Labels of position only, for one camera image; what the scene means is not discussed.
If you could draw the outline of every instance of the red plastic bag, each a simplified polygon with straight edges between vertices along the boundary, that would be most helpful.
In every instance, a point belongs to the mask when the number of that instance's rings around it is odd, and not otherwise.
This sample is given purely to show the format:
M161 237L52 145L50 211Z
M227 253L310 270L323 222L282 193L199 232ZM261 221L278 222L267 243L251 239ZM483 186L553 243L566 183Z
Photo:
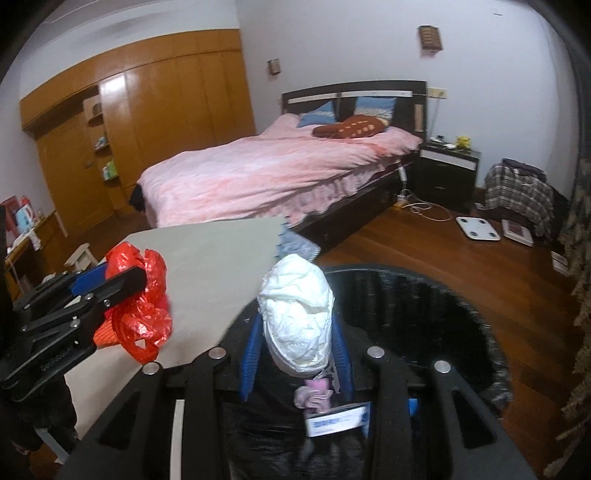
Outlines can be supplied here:
M146 271L148 282L142 293L105 312L106 321L97 335L112 341L109 332L105 331L108 330L110 321L119 343L139 363L145 365L156 359L159 348L172 332L172 318L168 313L166 298L166 263L154 250L147 249L142 256L129 242L117 245L107 254L106 259L106 278L131 267L141 267ZM145 341L145 348L136 345L136 341L141 339Z

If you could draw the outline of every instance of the wooden wardrobe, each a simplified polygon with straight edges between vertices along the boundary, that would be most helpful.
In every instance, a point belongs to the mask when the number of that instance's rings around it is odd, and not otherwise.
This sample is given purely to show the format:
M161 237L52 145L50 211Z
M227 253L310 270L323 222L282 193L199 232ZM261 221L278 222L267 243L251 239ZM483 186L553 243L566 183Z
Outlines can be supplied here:
M108 181L82 108L97 95L118 171ZM238 30L165 35L102 53L27 95L21 117L35 136L56 209L74 235L125 211L146 168L255 133Z

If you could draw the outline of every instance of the red pillow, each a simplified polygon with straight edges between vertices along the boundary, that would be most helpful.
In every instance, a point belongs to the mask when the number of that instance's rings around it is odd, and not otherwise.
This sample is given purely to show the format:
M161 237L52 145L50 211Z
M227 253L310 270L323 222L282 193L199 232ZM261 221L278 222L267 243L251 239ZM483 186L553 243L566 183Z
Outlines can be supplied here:
M354 115L344 122L321 125L312 130L318 138L362 138L383 132L386 125L375 116Z

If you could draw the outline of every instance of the checkered cloth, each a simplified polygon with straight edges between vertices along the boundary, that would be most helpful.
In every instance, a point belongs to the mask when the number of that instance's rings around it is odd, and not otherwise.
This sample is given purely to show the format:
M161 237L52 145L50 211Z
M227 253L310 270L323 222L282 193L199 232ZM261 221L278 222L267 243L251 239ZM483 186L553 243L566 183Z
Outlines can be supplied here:
M552 187L533 175L497 163L486 174L485 207L504 207L523 215L535 226L536 236L550 239L554 216Z

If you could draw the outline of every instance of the pink duvet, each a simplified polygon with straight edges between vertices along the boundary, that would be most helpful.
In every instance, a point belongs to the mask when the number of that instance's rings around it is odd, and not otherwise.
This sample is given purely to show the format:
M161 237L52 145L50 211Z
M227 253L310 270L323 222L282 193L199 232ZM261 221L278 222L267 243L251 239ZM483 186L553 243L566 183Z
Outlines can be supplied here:
M183 152L148 168L138 183L154 226L262 215L285 215L295 225L354 194L385 168L384 158L406 155L421 142L393 127L370 138L315 138L314 126L296 128L298 121L287 113L259 136ZM306 195L319 184L320 194Z

